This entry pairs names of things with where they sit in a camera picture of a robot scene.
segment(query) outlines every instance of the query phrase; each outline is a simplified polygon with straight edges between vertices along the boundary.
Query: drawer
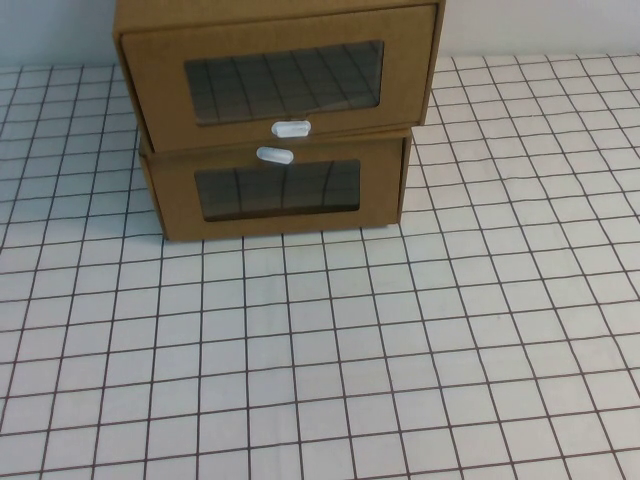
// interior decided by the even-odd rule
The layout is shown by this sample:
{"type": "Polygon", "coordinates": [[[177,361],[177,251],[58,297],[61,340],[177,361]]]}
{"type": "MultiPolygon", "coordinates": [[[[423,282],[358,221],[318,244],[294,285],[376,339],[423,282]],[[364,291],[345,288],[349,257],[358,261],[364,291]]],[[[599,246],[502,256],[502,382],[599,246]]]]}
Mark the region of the drawer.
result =
{"type": "Polygon", "coordinates": [[[170,240],[381,226],[399,216],[410,143],[399,134],[292,146],[289,165],[254,147],[140,159],[170,240]]]}
{"type": "Polygon", "coordinates": [[[290,121],[324,141],[421,123],[438,8],[148,28],[118,43],[155,153],[273,141],[290,121]]]}

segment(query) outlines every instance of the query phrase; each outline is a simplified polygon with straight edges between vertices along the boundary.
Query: grid paper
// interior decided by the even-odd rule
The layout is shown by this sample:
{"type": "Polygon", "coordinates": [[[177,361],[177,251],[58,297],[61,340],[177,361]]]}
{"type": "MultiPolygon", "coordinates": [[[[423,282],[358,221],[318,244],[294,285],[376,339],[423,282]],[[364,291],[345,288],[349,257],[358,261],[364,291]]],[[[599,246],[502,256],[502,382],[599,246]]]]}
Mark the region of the grid paper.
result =
{"type": "Polygon", "coordinates": [[[437,70],[400,226],[190,244],[117,68],[0,70],[0,478],[638,478],[640,56],[437,70]]]}

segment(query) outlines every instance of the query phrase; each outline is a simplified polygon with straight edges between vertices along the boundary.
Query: drawer window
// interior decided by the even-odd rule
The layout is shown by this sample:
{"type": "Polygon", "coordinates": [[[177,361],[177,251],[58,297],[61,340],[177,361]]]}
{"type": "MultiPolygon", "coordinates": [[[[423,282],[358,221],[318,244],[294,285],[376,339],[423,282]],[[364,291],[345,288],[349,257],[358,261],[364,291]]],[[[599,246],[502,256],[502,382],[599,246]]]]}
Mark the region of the drawer window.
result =
{"type": "Polygon", "coordinates": [[[380,103],[384,43],[185,63],[198,125],[287,118],[380,103]]]}
{"type": "Polygon", "coordinates": [[[358,160],[195,173],[207,222],[360,208],[358,160]]]}

